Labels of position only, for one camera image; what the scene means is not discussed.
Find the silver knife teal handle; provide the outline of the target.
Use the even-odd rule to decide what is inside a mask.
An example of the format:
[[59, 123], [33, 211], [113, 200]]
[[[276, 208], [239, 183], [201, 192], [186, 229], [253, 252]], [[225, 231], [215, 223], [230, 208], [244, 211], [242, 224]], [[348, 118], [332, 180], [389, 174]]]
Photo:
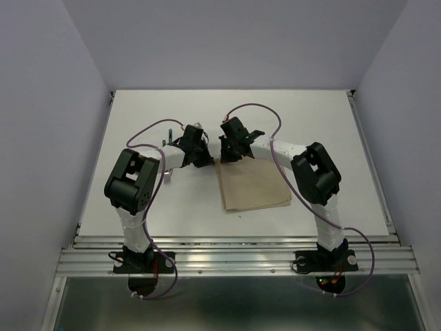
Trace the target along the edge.
[[173, 129], [169, 129], [168, 130], [168, 143], [172, 144], [173, 143]]

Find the beige cloth napkin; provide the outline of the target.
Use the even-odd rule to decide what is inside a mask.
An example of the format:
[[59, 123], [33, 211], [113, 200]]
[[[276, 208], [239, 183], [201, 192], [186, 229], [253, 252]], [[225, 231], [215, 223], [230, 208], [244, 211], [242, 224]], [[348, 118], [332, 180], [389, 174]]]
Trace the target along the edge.
[[215, 160], [223, 207], [244, 212], [291, 205], [291, 190], [271, 161], [244, 158], [233, 163]]

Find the silver fork teal handle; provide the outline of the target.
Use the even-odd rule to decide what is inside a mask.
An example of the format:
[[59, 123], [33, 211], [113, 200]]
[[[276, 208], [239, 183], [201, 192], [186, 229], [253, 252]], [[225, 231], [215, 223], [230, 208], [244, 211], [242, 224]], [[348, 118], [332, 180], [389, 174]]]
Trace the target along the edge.
[[[167, 147], [167, 141], [162, 140], [162, 145], [163, 145], [162, 151], [164, 152], [164, 155], [167, 156], [166, 154], [167, 150], [165, 149]], [[171, 176], [172, 176], [172, 170], [169, 169], [169, 164], [167, 163], [167, 161], [165, 161], [165, 171], [163, 178], [164, 185], [169, 185], [171, 183]]]

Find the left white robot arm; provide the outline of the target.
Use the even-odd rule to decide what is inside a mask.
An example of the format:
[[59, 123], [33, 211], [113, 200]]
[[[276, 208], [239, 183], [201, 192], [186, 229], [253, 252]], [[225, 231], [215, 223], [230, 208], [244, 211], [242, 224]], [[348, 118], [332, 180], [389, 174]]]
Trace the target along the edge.
[[159, 148], [144, 144], [148, 151], [121, 151], [104, 187], [104, 195], [116, 209], [123, 228], [123, 249], [131, 252], [130, 264], [139, 272], [153, 265], [153, 254], [147, 249], [151, 241], [145, 234], [146, 211], [169, 170], [193, 165], [202, 168], [214, 164], [205, 132], [201, 127], [187, 125], [183, 136]]

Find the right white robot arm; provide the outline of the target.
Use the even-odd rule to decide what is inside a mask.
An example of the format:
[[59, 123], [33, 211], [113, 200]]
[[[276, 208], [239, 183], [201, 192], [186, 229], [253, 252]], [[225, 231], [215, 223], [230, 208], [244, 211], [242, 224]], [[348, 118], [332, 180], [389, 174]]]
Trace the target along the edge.
[[231, 163], [250, 157], [274, 162], [299, 201], [314, 215], [319, 265], [325, 269], [338, 265], [340, 251], [348, 248], [337, 209], [341, 174], [325, 147], [317, 142], [309, 146], [287, 143], [260, 130], [250, 132], [237, 117], [220, 127], [220, 160]]

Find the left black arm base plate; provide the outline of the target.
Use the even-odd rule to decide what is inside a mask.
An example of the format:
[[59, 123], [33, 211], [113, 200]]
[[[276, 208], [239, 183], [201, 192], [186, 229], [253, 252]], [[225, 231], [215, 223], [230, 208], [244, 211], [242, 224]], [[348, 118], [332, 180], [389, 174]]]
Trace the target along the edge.
[[147, 251], [145, 254], [133, 252], [110, 252], [115, 274], [173, 274], [172, 264], [159, 252]]

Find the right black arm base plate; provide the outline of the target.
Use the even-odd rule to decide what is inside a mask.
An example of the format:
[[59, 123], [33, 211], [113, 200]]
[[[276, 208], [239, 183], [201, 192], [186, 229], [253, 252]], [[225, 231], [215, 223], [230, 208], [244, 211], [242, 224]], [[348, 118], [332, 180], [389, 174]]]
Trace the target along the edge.
[[319, 252], [318, 250], [295, 251], [295, 259], [291, 262], [291, 269], [298, 274], [312, 272], [356, 272], [357, 259], [353, 250], [346, 250], [342, 254]]

